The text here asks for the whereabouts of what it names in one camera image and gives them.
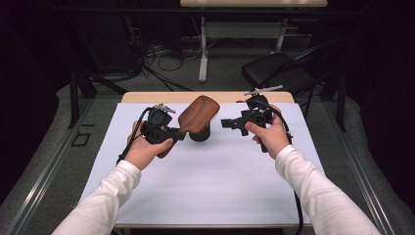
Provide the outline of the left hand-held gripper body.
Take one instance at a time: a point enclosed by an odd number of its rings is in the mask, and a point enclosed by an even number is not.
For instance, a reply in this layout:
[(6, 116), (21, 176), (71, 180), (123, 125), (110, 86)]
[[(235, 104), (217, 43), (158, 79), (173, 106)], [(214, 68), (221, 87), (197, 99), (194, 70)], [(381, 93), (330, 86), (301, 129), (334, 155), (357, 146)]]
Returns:
[(169, 109), (158, 104), (147, 108), (147, 119), (140, 127), (141, 134), (151, 144), (160, 144), (166, 139), (176, 140), (173, 130), (168, 126), (172, 117), (168, 114)]

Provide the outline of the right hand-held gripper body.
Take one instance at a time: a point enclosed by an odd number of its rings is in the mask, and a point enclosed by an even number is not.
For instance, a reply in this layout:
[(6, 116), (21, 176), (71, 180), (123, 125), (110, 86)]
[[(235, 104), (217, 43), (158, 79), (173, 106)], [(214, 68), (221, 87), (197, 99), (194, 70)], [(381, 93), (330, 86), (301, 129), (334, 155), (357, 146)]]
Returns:
[(255, 88), (246, 92), (246, 95), (251, 95), (251, 97), (258, 95), (259, 101), (257, 109), (250, 110), (248, 107), (247, 110), (241, 111), (242, 125), (240, 129), (243, 136), (247, 136), (249, 134), (245, 129), (245, 124), (248, 121), (253, 122), (258, 126), (265, 127), (273, 121), (274, 116), (278, 116), (279, 118), (282, 117), (279, 111), (270, 106), (267, 98), (264, 95), (261, 95), (261, 92), (272, 91), (278, 88), (281, 88), (281, 85), (270, 88)]

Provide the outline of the black mesh cup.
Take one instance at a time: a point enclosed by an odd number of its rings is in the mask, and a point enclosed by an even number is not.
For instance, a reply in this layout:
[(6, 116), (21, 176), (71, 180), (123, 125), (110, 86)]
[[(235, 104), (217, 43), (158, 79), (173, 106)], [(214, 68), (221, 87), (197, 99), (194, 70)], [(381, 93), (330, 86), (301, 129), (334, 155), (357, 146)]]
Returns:
[(210, 137), (210, 126), (206, 126), (202, 131), (197, 133), (190, 133), (190, 138), (196, 142), (204, 142), (207, 141)]

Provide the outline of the brown wooden hairbrush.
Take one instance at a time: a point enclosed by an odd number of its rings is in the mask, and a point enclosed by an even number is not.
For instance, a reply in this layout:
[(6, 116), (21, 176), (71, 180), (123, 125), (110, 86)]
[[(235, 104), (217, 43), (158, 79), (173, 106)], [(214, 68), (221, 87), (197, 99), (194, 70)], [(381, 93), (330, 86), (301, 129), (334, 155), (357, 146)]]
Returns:
[[(178, 124), (181, 132), (197, 133), (202, 131), (209, 125), (210, 121), (215, 117), (219, 111), (219, 104), (208, 96), (201, 95), (196, 98), (188, 108), (179, 116)], [(158, 154), (160, 159), (164, 158), (175, 145), (173, 141), (172, 146)]]

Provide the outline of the person's right hand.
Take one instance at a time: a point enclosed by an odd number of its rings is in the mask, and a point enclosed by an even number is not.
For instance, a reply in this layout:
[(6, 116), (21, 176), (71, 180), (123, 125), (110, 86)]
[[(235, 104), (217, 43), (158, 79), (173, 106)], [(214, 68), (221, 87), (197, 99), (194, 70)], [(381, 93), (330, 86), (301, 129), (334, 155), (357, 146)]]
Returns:
[(263, 144), (266, 147), (273, 160), (290, 144), (283, 121), (278, 116), (274, 116), (273, 122), (268, 127), (260, 127), (248, 121), (245, 129), (254, 135), (253, 141), (256, 144)]

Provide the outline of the person's left hand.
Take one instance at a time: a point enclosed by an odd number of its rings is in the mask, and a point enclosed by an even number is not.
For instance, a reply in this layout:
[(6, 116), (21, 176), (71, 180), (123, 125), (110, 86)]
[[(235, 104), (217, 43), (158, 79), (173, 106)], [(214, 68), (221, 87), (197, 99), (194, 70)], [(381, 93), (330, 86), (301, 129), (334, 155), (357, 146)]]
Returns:
[(143, 170), (156, 155), (168, 150), (172, 146), (173, 140), (166, 139), (160, 144), (151, 144), (141, 136), (140, 127), (140, 122), (133, 122), (132, 132), (127, 138), (128, 141), (131, 141), (131, 145), (124, 159), (139, 170)]

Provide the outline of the black folding chair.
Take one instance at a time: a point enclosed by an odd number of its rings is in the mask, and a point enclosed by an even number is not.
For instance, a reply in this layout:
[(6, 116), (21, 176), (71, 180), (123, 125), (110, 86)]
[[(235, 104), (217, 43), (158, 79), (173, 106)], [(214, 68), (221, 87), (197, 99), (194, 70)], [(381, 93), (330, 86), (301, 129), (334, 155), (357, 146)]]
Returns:
[(243, 78), (253, 88), (281, 85), (293, 97), (308, 93), (303, 115), (307, 117), (314, 88), (333, 76), (338, 68), (336, 54), (343, 51), (346, 39), (339, 37), (308, 48), (291, 58), (275, 53), (242, 66)]

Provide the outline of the white table mat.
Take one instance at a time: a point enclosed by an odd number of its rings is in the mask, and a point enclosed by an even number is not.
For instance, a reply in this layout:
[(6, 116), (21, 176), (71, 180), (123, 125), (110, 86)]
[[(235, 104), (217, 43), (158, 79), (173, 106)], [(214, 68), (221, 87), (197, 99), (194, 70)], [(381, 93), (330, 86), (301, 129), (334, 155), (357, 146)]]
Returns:
[(295, 226), (309, 217), (297, 211), (292, 187), (249, 136), (224, 128), (243, 103), (224, 103), (204, 142), (185, 138), (154, 159), (120, 208), (118, 227)]

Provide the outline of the white-legged desk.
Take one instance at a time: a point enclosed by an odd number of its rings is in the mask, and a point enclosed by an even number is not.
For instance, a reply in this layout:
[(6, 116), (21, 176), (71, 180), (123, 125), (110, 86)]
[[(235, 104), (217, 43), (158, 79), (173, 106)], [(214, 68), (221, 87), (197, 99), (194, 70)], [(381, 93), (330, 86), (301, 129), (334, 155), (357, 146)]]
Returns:
[[(324, 9), (327, 0), (180, 0), (182, 7), (202, 10), (217, 8), (228, 10), (229, 8), (258, 10), (278, 8), (290, 9)], [(205, 17), (201, 17), (201, 63), (199, 82), (206, 82), (208, 78), (208, 47), (207, 38), (275, 38), (275, 52), (280, 52), (287, 29), (288, 19), (273, 23), (209, 23)]]

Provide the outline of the black metal stand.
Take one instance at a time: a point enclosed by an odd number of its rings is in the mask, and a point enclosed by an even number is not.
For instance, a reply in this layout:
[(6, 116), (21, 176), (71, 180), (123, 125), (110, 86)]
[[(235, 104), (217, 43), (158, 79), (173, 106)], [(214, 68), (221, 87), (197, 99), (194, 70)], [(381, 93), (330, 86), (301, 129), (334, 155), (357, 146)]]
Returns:
[(95, 99), (98, 91), (93, 85), (94, 81), (103, 84), (120, 95), (124, 95), (126, 90), (92, 70), (91, 66), (87, 66), (85, 62), (86, 56), (81, 53), (83, 42), (81, 42), (81, 37), (78, 33), (74, 33), (65, 45), (67, 46), (67, 54), (72, 66), (69, 81), (71, 110), (69, 127), (74, 127), (80, 119), (78, 92), (81, 92), (86, 99)]
[(345, 107), (346, 107), (346, 77), (343, 74), (331, 74), (325, 82), (320, 95), (322, 101), (336, 99), (336, 123), (341, 131), (345, 131)]

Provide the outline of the aluminium floor rail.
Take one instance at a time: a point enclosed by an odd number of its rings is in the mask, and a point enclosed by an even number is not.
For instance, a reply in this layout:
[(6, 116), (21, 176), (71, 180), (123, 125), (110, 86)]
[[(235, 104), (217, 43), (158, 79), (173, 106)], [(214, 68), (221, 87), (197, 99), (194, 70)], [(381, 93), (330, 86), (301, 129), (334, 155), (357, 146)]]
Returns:
[(382, 235), (395, 235), (395, 232), (392, 228), (392, 225), (386, 216), (384, 208), (381, 205), (381, 202), (374, 191), (374, 188), (363, 169), (357, 154), (352, 147), (352, 144), (345, 132), (341, 130), (337, 123), (336, 112), (334, 106), (330, 102), (322, 103), (326, 113), (328, 114), (331, 125), (333, 126), (336, 135), (338, 136), (340, 143), (344, 149), (344, 152), (348, 158), (350, 170), (353, 174), (353, 177), (356, 180), (356, 183), (359, 187), (359, 190), (362, 194), (362, 197), (365, 201), (365, 204), (371, 213), (371, 216), (378, 227)]
[(22, 235), (47, 192), (65, 153), (88, 115), (94, 99), (82, 101), (78, 118), (72, 127), (64, 124), (69, 105), (60, 105), (53, 123), (34, 153), (23, 175), (6, 201), (0, 206), (0, 235)]

